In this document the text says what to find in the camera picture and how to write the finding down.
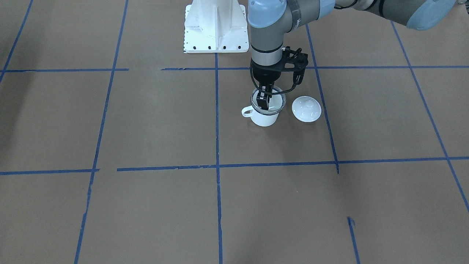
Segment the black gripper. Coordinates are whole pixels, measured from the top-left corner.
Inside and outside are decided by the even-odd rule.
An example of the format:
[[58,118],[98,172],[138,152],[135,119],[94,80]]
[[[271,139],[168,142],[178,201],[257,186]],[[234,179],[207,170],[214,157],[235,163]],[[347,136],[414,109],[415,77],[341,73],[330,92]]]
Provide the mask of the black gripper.
[[251,80],[257,89],[256,103],[262,110],[269,110],[270,100],[273,97],[275,81],[280,78],[281,72],[265,69],[256,62],[251,62]]

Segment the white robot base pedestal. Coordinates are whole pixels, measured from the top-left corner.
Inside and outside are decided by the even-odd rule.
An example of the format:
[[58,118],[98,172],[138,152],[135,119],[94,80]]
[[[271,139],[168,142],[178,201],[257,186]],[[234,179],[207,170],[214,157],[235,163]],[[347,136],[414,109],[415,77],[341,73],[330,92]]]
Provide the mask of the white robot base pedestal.
[[185,7],[183,52],[248,52],[247,9],[237,0],[193,0]]

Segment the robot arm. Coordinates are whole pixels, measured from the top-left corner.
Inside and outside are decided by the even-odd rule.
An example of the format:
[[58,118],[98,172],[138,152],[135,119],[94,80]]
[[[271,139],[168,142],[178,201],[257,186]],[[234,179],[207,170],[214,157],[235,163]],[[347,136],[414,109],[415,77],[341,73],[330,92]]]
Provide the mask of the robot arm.
[[327,16],[333,10],[366,11],[414,30],[437,25],[454,0],[251,0],[248,26],[250,74],[257,90],[254,103],[271,110],[271,100],[291,92],[303,81],[308,55],[284,46],[284,35]]

